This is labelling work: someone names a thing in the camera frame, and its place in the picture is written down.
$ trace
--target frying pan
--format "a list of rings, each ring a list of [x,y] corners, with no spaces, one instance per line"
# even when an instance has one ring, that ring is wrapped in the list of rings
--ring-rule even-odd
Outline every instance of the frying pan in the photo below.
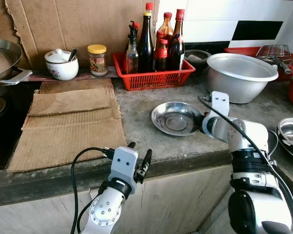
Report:
[[[21,47],[13,42],[0,39],[0,52],[6,58],[3,69],[0,72],[0,85],[13,85],[20,83],[23,79],[30,76],[32,71],[24,70],[17,67],[21,59]],[[20,72],[18,75],[9,79],[13,71]]]

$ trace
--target countertop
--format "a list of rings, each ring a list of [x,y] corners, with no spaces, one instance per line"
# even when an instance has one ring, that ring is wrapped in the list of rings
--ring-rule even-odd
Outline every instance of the countertop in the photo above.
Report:
[[[125,90],[120,78],[112,79],[122,112],[122,123],[128,143],[142,160],[147,149],[153,150],[147,177],[166,175],[192,169],[215,167],[230,163],[226,143],[197,132],[190,136],[174,137],[160,132],[150,120],[150,112],[167,101],[183,101],[208,111],[198,97],[208,95],[206,73],[192,74],[182,87],[156,90]],[[230,116],[264,124],[274,130],[278,122],[293,117],[293,104],[287,98],[288,81],[270,82],[263,92],[247,104],[230,104]],[[278,171],[293,189],[293,158],[281,146],[272,156]],[[108,176],[111,161],[107,158],[76,164],[78,190],[99,187]],[[0,171],[0,205],[47,198],[72,193],[70,165],[24,173]]]

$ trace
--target tiled wall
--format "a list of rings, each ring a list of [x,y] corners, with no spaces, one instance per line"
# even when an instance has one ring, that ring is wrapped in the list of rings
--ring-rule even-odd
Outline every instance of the tiled wall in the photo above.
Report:
[[[293,0],[160,0],[156,29],[163,14],[186,10],[185,42],[230,41],[229,47],[276,43],[293,11]]]

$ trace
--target red basket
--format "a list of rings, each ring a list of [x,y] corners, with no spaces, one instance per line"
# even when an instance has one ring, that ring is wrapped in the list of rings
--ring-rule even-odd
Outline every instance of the red basket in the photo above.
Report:
[[[232,53],[232,54],[240,54],[240,55],[247,55],[251,57],[255,57],[260,47],[237,47],[237,48],[225,48],[225,52]],[[293,66],[293,54],[291,54],[292,57],[292,64],[289,66],[291,68]],[[282,68],[278,68],[279,77],[277,80],[285,80],[285,79],[291,79],[291,74],[284,74],[284,71]]]
[[[113,60],[119,77],[123,79],[128,91],[143,89],[163,89],[182,86],[195,68],[183,60],[182,70],[167,72],[136,73],[125,75],[122,73],[124,53],[114,53]]]

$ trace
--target glass jar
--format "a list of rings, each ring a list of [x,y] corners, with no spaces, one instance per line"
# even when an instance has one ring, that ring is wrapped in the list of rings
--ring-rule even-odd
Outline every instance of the glass jar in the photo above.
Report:
[[[106,46],[93,44],[87,47],[90,62],[90,71],[96,77],[107,74]]]

